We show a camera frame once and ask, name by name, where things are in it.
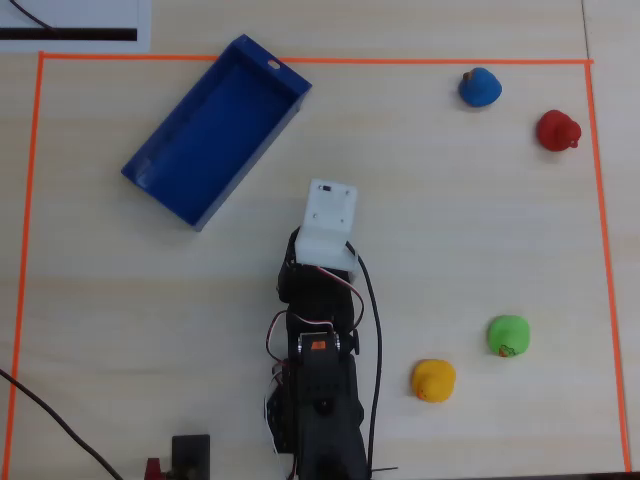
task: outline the white wire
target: white wire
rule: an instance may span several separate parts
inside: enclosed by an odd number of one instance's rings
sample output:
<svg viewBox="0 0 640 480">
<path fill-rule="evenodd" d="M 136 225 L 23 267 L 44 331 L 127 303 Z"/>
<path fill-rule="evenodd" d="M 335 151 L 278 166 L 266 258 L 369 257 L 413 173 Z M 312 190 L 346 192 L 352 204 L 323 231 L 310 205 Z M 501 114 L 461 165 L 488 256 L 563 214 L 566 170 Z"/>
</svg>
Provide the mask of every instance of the white wire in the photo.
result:
<svg viewBox="0 0 640 480">
<path fill-rule="evenodd" d="M 273 335 L 273 331 L 276 329 L 276 325 L 278 324 L 278 320 L 280 320 L 280 317 L 282 315 L 284 315 L 285 313 L 287 313 L 286 310 L 278 312 L 277 316 L 275 317 L 275 319 L 273 320 L 271 326 L 269 327 L 269 331 L 267 332 L 267 352 L 269 353 L 269 355 L 271 355 L 273 357 L 274 360 L 276 360 L 280 364 L 283 363 L 283 360 L 279 359 L 278 357 L 273 355 L 273 353 L 271 352 L 271 335 Z M 329 320 L 305 320 L 304 318 L 302 318 L 300 315 L 298 315 L 296 313 L 291 313 L 291 315 L 296 317 L 301 322 L 307 323 L 309 325 L 313 325 L 313 326 L 326 325 L 326 326 L 329 327 L 329 330 L 331 330 L 333 332 L 333 322 L 331 322 Z"/>
<path fill-rule="evenodd" d="M 264 394 L 264 421 L 265 421 L 265 424 L 267 425 L 267 433 L 269 434 L 269 438 L 271 439 L 271 445 L 273 446 L 273 453 L 275 454 L 276 459 L 278 460 L 278 465 L 280 465 L 280 471 L 282 472 L 282 477 L 286 480 L 287 475 L 284 473 L 284 467 L 282 466 L 282 462 L 280 461 L 280 454 L 278 453 L 278 449 L 276 448 L 276 441 L 273 438 L 273 433 L 271 432 L 271 428 L 269 427 L 269 418 L 267 417 L 267 397 L 269 396 L 269 392 L 271 390 L 271 384 L 276 379 L 276 377 L 281 373 L 282 372 L 278 372 L 273 377 L 271 377 L 271 380 L 269 381 L 269 385 L 267 385 L 267 391 Z"/>
<path fill-rule="evenodd" d="M 362 295 L 360 295 L 360 292 L 356 289 L 356 287 L 351 285 L 346 280 L 343 280 L 339 276 L 334 275 L 329 270 L 325 270 L 322 267 L 316 267 L 316 268 L 318 270 L 320 270 L 322 273 L 324 273 L 325 275 L 333 278 L 336 282 L 338 282 L 338 283 L 344 285 L 345 287 L 347 287 L 349 290 L 351 290 L 353 293 L 355 293 L 356 297 L 358 297 L 358 299 L 360 300 L 360 315 L 358 316 L 358 319 L 356 320 L 356 323 L 354 323 L 353 328 L 351 329 L 351 330 L 355 330 L 356 328 L 358 328 L 358 325 L 360 325 L 360 322 L 362 321 L 362 317 L 364 316 L 364 300 L 362 299 Z"/>
<path fill-rule="evenodd" d="M 309 325 L 318 326 L 318 325 L 327 325 L 331 331 L 333 331 L 333 322 L 329 320 L 305 320 L 297 313 L 292 313 L 294 317 L 304 323 L 308 323 Z"/>
<path fill-rule="evenodd" d="M 286 310 L 282 310 L 281 312 L 278 312 L 278 315 L 273 320 L 271 326 L 269 327 L 269 331 L 267 332 L 267 352 L 269 352 L 269 355 L 271 355 L 278 363 L 282 363 L 282 360 L 280 360 L 279 358 L 274 356 L 273 353 L 271 353 L 271 335 L 273 335 L 273 331 L 276 329 L 278 320 L 280 320 L 280 317 L 285 313 L 287 313 Z"/>
</svg>

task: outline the white paper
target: white paper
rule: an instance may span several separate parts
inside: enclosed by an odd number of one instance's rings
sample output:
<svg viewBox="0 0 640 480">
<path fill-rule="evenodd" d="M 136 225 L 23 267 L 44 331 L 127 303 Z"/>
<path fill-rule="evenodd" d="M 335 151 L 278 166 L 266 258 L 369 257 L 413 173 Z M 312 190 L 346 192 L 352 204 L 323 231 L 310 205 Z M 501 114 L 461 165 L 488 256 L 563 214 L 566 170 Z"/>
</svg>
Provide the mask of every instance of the white paper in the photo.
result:
<svg viewBox="0 0 640 480">
<path fill-rule="evenodd" d="M 18 0 L 52 27 L 136 28 L 138 40 L 0 40 L 2 52 L 141 53 L 151 47 L 151 0 Z M 0 1 L 0 28 L 38 27 L 8 1 Z"/>
</svg>

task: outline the black base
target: black base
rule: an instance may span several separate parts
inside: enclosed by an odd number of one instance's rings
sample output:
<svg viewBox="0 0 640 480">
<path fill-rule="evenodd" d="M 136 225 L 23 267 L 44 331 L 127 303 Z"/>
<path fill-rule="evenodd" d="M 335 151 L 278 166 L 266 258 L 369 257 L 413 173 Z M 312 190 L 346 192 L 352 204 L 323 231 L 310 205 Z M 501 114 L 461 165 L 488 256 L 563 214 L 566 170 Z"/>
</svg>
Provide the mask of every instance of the black base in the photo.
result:
<svg viewBox="0 0 640 480">
<path fill-rule="evenodd" d="M 178 435 L 171 437 L 171 473 L 176 480 L 209 480 L 209 435 Z"/>
</svg>

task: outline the red wire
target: red wire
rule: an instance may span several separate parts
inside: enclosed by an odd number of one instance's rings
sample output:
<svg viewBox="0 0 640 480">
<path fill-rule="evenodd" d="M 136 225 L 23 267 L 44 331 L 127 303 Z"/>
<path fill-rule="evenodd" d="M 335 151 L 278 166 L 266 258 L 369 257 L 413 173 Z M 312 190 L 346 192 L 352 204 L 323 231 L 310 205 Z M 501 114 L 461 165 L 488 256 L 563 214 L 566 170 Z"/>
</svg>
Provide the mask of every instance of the red wire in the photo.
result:
<svg viewBox="0 0 640 480">
<path fill-rule="evenodd" d="M 267 353 L 271 356 L 271 358 L 273 358 L 280 365 L 285 365 L 284 360 L 280 360 L 273 353 L 271 353 L 271 349 L 269 348 L 269 344 L 271 343 L 271 333 L 273 332 L 273 327 L 276 326 L 276 323 L 278 322 L 278 319 L 280 318 L 280 315 L 282 315 L 283 313 L 287 313 L 287 311 L 286 310 L 280 310 L 278 313 L 276 313 L 276 316 L 273 317 L 273 320 L 271 320 L 271 325 L 269 326 L 269 330 L 267 331 L 267 340 L 266 340 Z"/>
<path fill-rule="evenodd" d="M 316 267 L 320 273 L 322 273 L 323 275 L 335 280 L 336 282 L 344 285 L 345 287 L 347 287 L 349 290 L 351 290 L 353 293 L 355 293 L 356 297 L 358 297 L 358 299 L 360 300 L 360 315 L 358 316 L 358 320 L 356 320 L 356 323 L 353 324 L 353 328 L 351 329 L 351 331 L 355 330 L 356 328 L 358 328 L 358 325 L 360 325 L 360 322 L 362 321 L 362 317 L 364 316 L 364 300 L 362 299 L 362 295 L 360 295 L 360 292 L 356 289 L 356 287 L 354 287 L 353 285 L 351 285 L 349 282 L 347 282 L 346 280 L 340 278 L 337 275 L 334 275 L 333 273 L 329 272 L 328 270 L 325 270 L 322 267 Z"/>
</svg>

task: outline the red component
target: red component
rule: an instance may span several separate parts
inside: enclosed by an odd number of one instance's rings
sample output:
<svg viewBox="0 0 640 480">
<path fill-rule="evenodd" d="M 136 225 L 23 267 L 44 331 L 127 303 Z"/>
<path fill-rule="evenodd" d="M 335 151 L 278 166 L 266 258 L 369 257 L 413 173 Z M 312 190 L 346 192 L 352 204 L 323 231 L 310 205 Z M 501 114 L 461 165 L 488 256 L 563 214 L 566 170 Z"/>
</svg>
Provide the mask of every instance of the red component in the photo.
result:
<svg viewBox="0 0 640 480">
<path fill-rule="evenodd" d="M 567 148 L 576 148 L 582 135 L 580 125 L 558 110 L 549 110 L 538 121 L 536 136 L 547 150 L 561 152 Z"/>
<path fill-rule="evenodd" d="M 147 468 L 144 471 L 144 480 L 166 480 L 164 473 L 160 470 L 159 458 L 147 458 Z"/>
</svg>

